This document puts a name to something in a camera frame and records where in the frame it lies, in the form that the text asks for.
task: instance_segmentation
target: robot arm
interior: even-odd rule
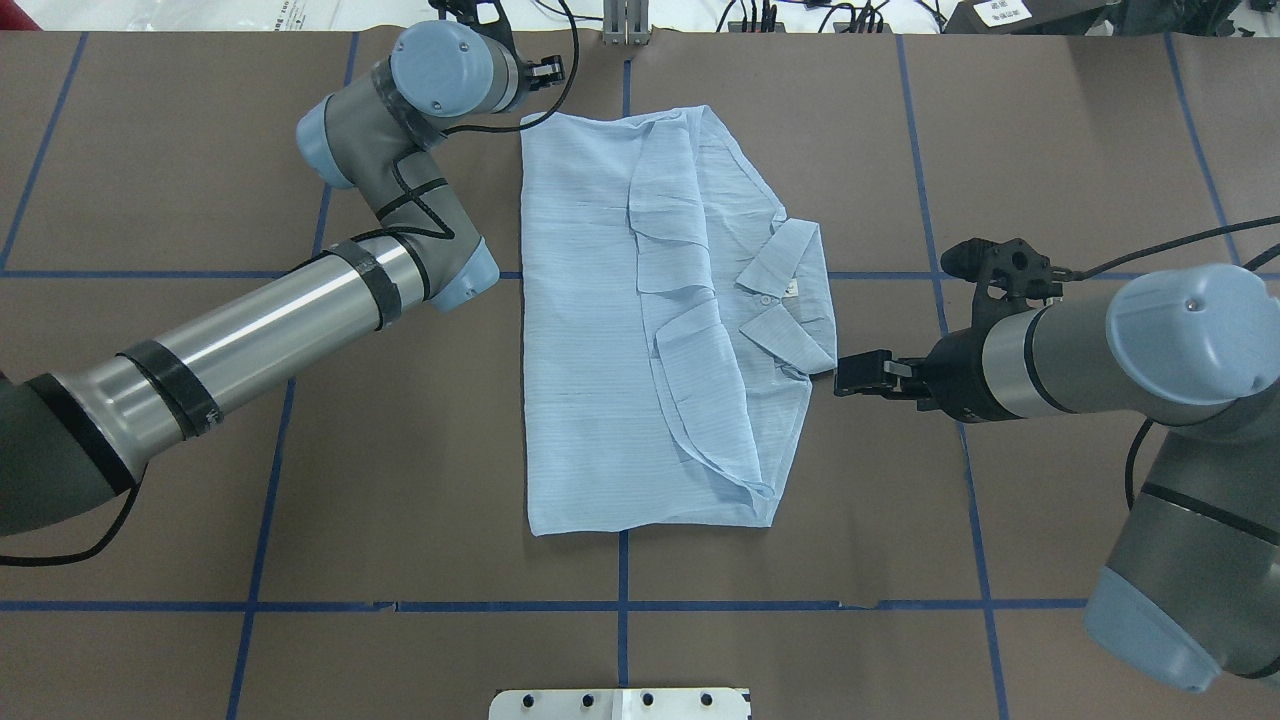
[[[1280,301],[1243,268],[1206,265],[1032,309],[1068,277],[1021,240],[972,240],[942,266],[977,283],[973,327],[923,359],[841,359],[836,395],[965,423],[1126,409],[1169,425],[1085,629],[1180,689],[1222,670],[1280,687]]]
[[[471,26],[406,29],[387,60],[298,123],[307,161],[357,187],[381,229],[84,373],[0,377],[0,536],[134,491],[151,457],[312,361],[415,305],[448,311],[497,282],[428,150],[456,118],[509,111],[564,74],[558,56],[522,61],[504,15],[479,24],[475,1],[442,5]]]

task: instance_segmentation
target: white label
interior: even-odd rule
[[[280,12],[275,15],[275,27],[271,29],[310,29],[307,27],[307,0],[280,3]]]
[[[1032,17],[1032,12],[1023,5],[1023,0],[991,0],[989,3],[977,3],[973,6],[982,22],[987,27],[1000,27],[1016,23]]]

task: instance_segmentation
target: table surface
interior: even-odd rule
[[[0,33],[0,368],[84,369],[371,227],[298,158],[293,124],[397,32]],[[518,42],[541,56],[568,37]],[[1277,56],[1263,40],[659,31],[618,49],[588,32],[564,111],[710,105],[790,214],[822,223],[841,354],[919,354],[968,324],[970,287],[937,263],[959,241],[1024,237],[1083,268],[1274,214]],[[1166,689],[1084,635],[1133,414],[960,427],[819,378],[773,528],[532,538],[520,140],[458,136],[438,159],[504,279],[161,455],[99,559],[0,571],[0,716],[484,717],[498,689],[620,684],[749,687],[764,719],[1280,712],[1235,678]],[[1275,234],[1134,263],[1068,301]],[[116,509],[0,552],[79,550]]]

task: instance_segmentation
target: white metal plate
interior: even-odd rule
[[[504,691],[489,703],[489,720],[751,720],[751,692],[742,688]]]

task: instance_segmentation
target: folded shirt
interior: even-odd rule
[[[836,366],[822,237],[710,108],[524,131],[535,536],[768,527]]]

